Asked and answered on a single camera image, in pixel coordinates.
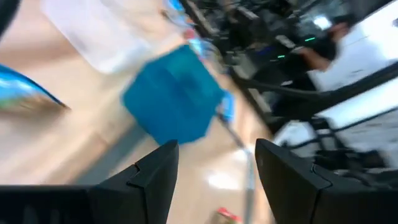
black shirt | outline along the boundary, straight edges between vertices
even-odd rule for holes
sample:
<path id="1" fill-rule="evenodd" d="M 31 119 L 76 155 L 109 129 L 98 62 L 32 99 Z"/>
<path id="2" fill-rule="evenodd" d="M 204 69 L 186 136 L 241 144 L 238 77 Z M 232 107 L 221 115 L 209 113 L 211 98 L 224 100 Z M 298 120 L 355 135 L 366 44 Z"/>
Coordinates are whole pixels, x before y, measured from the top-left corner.
<path id="1" fill-rule="evenodd" d="M 304 47 L 313 49 L 321 57 L 330 61 L 334 60 L 337 55 L 337 45 L 329 35 L 320 39 L 310 40 L 306 42 Z M 300 54 L 290 54 L 278 67 L 293 80 L 301 78 L 307 72 L 313 70 L 304 56 Z"/>

white panel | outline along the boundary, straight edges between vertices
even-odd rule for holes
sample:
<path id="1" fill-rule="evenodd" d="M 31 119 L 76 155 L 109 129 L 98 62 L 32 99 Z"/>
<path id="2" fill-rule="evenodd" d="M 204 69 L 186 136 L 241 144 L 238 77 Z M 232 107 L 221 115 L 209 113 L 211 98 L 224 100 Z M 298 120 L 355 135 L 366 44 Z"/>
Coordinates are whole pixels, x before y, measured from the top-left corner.
<path id="1" fill-rule="evenodd" d="M 398 60 L 398 1 L 359 23 L 340 43 L 340 54 L 326 72 L 310 76 L 322 91 L 352 84 Z"/>

tiled floor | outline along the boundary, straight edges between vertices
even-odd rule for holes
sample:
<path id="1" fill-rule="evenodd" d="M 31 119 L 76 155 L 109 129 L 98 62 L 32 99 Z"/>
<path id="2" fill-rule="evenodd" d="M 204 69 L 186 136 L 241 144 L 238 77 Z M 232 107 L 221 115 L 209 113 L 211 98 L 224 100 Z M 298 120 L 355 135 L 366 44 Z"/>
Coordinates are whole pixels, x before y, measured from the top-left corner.
<path id="1" fill-rule="evenodd" d="M 118 100 L 131 77 L 110 78 L 93 70 L 40 12 L 39 0 L 22 2 L 0 44 L 0 63 L 33 78 L 72 109 L 46 126 L 1 121 L 9 130 L 0 133 L 2 184 L 95 184 L 157 147 Z M 232 126 L 252 150 L 257 138 L 270 137 L 267 129 L 229 78 L 213 74 L 236 97 Z M 216 119 L 205 138 L 181 146 L 169 224 L 208 223 L 218 207 L 241 218 L 251 213 L 253 223 L 269 223 L 258 178 L 248 188 L 249 177 L 257 177 L 251 156 Z"/>

